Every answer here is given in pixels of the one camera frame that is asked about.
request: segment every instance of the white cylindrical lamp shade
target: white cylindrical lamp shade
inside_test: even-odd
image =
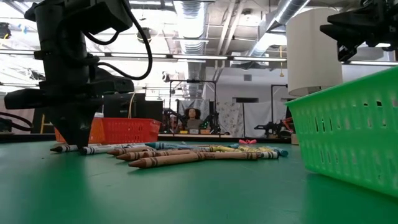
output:
[[[286,27],[289,94],[305,96],[343,83],[336,41],[320,31],[337,12],[312,9],[293,17]]]

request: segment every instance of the red plastic basket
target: red plastic basket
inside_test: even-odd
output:
[[[161,122],[153,119],[95,118],[89,143],[119,144],[157,141]],[[55,129],[58,142],[65,142]]]
[[[153,119],[103,118],[106,144],[157,141],[161,122]]]

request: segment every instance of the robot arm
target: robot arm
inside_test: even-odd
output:
[[[384,50],[398,49],[398,3],[394,0],[368,0],[362,8],[328,17],[331,24],[320,30],[337,40],[338,60],[345,62],[356,54],[362,43],[369,47],[386,43]]]
[[[134,91],[131,80],[142,80],[152,68],[152,52],[144,31],[132,15],[127,0],[44,0],[34,3],[25,18],[37,23],[40,51],[46,80],[40,89],[18,90],[4,98],[6,108],[45,108],[46,117],[60,131],[68,144],[86,146],[95,111],[103,104],[103,95]],[[99,62],[86,51],[85,36],[97,44],[114,42],[120,32],[134,24],[145,43],[148,69],[141,77],[132,77],[116,67]],[[113,28],[109,41],[95,39]],[[109,66],[123,77],[115,77],[100,65]]]

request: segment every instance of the green plastic basket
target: green plastic basket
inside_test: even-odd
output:
[[[308,170],[398,197],[398,67],[286,105]]]

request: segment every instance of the green table surface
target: green table surface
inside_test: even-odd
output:
[[[396,198],[306,171],[297,146],[140,170],[53,144],[0,144],[0,223],[398,223]]]

